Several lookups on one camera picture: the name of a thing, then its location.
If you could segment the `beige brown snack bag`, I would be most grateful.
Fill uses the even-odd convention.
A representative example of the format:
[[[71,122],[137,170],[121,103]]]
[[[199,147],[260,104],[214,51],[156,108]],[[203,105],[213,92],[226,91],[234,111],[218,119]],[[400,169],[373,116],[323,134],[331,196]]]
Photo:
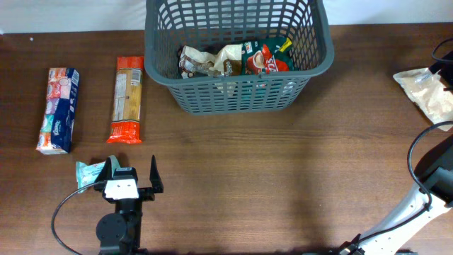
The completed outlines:
[[[186,45],[178,51],[178,71],[183,79],[238,76],[242,70],[241,50],[241,44],[233,44],[212,54]]]

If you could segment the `beige clear powder bag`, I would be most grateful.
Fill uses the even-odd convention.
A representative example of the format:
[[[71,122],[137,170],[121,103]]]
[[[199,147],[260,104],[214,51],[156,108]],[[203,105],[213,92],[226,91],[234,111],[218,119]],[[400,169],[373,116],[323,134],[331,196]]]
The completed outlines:
[[[452,92],[445,91],[447,84],[439,72],[433,74],[426,67],[399,72],[393,78],[433,124],[452,121]]]

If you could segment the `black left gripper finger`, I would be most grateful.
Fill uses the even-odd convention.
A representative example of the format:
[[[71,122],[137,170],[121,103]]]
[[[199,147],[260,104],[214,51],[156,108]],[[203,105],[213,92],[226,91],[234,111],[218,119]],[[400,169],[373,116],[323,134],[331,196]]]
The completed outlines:
[[[112,170],[111,170],[112,162],[110,157],[108,157],[105,161],[101,172],[97,176],[96,180],[94,181],[93,189],[95,191],[103,191],[105,189],[105,185],[108,180],[112,178]]]
[[[151,158],[151,167],[149,172],[149,180],[153,193],[163,193],[164,185],[162,183],[159,171],[156,165],[156,157],[153,155]]]

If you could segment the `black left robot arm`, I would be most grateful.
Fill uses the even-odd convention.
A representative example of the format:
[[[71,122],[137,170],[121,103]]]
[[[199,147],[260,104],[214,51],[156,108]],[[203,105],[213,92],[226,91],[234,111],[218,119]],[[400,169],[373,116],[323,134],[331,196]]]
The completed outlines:
[[[141,248],[142,203],[155,200],[163,193],[156,158],[151,158],[149,187],[138,186],[137,171],[134,167],[119,167],[107,159],[94,183],[94,190],[115,206],[115,212],[103,216],[96,226],[103,255],[146,255],[149,251]]]

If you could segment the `blue Kleenex tissue pack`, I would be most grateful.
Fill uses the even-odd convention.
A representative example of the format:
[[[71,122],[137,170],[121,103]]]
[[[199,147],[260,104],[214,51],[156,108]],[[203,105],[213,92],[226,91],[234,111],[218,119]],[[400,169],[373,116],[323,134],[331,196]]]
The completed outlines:
[[[80,74],[75,68],[50,68],[45,114],[36,150],[45,155],[71,150]]]

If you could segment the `green Nescafe coffee bag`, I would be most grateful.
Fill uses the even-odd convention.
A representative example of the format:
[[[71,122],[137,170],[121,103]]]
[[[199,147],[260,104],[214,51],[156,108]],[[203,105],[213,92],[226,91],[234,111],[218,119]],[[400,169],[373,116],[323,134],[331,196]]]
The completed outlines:
[[[269,74],[294,70],[289,55],[292,41],[286,37],[246,41],[242,44],[242,75]]]

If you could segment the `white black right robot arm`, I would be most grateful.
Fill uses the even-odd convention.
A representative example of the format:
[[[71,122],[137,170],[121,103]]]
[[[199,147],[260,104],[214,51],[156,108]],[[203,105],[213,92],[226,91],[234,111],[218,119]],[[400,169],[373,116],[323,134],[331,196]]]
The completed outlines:
[[[415,146],[424,136],[436,129],[452,129],[452,54],[437,58],[430,67],[399,72],[393,78],[432,122],[408,150],[407,165],[414,184],[381,222],[345,242],[338,254],[398,254],[430,221],[452,210],[452,138],[433,147],[418,165],[412,164]]]

